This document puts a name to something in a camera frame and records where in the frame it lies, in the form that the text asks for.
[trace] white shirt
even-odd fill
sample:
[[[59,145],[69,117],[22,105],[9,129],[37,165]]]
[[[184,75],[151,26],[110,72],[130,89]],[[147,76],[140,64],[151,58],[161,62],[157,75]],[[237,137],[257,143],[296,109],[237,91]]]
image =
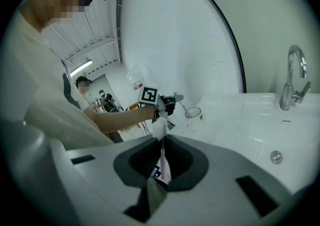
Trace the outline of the white shirt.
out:
[[[27,124],[60,140],[66,149],[113,144],[82,112],[89,105],[74,85],[69,71],[49,50],[47,39],[19,11],[9,25],[3,52],[16,56],[39,85],[25,114]]]

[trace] bathroom sink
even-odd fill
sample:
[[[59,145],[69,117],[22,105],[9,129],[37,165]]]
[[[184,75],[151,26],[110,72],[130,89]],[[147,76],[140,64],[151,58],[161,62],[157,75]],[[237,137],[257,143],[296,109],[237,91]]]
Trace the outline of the bathroom sink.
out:
[[[203,126],[191,132],[187,122],[170,134],[234,150],[282,182],[293,194],[311,184],[320,163],[320,95],[306,94],[288,111],[278,94],[205,96]]]

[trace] white wall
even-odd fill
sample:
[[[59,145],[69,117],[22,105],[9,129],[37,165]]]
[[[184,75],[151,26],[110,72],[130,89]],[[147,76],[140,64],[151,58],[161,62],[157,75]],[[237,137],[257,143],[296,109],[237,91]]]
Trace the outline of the white wall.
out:
[[[320,93],[320,28],[306,0],[214,0],[237,40],[248,92],[281,92],[287,79],[289,46],[306,57],[308,79],[299,78],[295,58],[293,84]]]
[[[111,88],[105,75],[99,77],[98,79],[94,80],[93,83],[90,84],[89,93],[94,98],[99,98],[100,97],[100,94],[99,94],[100,90],[104,90],[105,93],[110,93],[115,100],[115,105],[116,106],[120,105],[118,97],[116,96],[113,89]]]
[[[138,99],[127,79],[127,73],[126,68],[117,63],[105,71],[105,77],[123,109],[137,102]]]
[[[120,26],[125,68],[143,67],[162,95],[178,91],[191,107],[207,92],[241,92],[234,47],[208,0],[122,0]]]

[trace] white panel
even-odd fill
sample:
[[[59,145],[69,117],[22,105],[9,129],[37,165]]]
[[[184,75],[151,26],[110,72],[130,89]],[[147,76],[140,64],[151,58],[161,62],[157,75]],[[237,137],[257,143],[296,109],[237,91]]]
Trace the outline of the white panel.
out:
[[[75,18],[62,22],[63,24],[54,24],[50,28],[73,51],[95,40],[85,13],[78,13]]]
[[[49,41],[49,47],[59,56],[66,58],[72,52],[49,28],[45,29],[43,34]]]
[[[103,53],[108,64],[113,62],[114,60],[117,60],[116,48],[115,48],[114,44],[105,46],[105,47],[101,48],[100,50]]]
[[[208,0],[122,0],[122,59],[146,65],[163,95],[184,95],[187,107],[205,93],[242,91],[238,57]]]
[[[95,39],[105,38],[111,35],[108,3],[110,3],[110,0],[93,0],[90,6],[85,9],[87,20]]]

